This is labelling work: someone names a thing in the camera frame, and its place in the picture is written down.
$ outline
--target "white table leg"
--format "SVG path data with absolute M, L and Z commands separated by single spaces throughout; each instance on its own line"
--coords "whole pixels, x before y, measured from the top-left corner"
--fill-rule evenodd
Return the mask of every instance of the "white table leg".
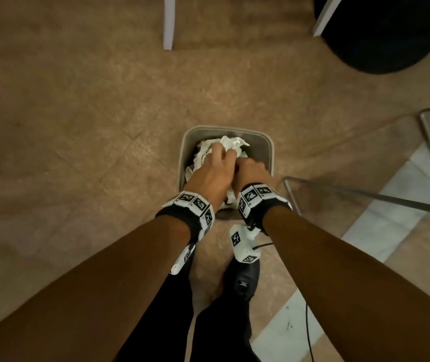
M 332 15 L 336 11 L 337 6 L 339 6 L 341 1 L 342 0 L 327 0 L 327 2 L 324 5 L 324 8 L 322 9 L 322 12 L 317 18 L 314 29 L 312 30 L 314 33 L 314 36 L 320 36 L 322 34 L 325 26 L 332 18 Z
M 175 0 L 165 0 L 165 26 L 163 28 L 163 49 L 170 51 L 175 33 Z

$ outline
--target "plastic container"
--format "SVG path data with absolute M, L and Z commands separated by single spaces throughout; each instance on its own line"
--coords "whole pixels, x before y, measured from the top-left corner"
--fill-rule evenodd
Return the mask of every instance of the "plastic container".
M 182 191 L 186 183 L 185 169 L 193 164 L 195 154 L 198 152 L 197 145 L 200 141 L 207 139 L 221 139 L 223 136 L 241 137 L 250 146 L 244 146 L 248 157 L 261 161 L 273 175 L 274 173 L 274 144 L 272 139 L 264 133 L 251 131 L 243 128 L 220 127 L 199 125 L 185 132 L 180 148 L 180 159 L 178 162 L 178 190 Z M 217 212 L 217 219 L 241 219 L 237 209 L 221 209 Z

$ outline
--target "trousers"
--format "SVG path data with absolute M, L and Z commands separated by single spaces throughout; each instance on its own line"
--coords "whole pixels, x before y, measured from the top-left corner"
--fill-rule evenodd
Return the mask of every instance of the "trousers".
M 229 292 L 213 301 L 195 322 L 190 362 L 260 362 L 250 346 L 249 310 L 248 301 Z M 188 275 L 168 275 L 115 361 L 183 362 L 192 319 Z

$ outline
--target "black round mat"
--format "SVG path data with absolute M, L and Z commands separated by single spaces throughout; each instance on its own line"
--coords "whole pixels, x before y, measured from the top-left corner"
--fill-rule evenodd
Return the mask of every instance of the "black round mat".
M 326 1 L 314 0 L 316 18 Z M 357 70 L 400 71 L 430 52 L 430 0 L 342 0 L 322 37 Z

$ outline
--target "forearm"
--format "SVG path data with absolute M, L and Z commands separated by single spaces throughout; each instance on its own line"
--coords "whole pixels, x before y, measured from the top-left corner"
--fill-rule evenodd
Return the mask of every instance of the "forearm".
M 346 361 L 430 360 L 430 297 L 384 264 L 273 207 L 264 228 Z
M 112 360 L 189 237 L 160 216 L 86 260 L 0 322 L 0 361 Z

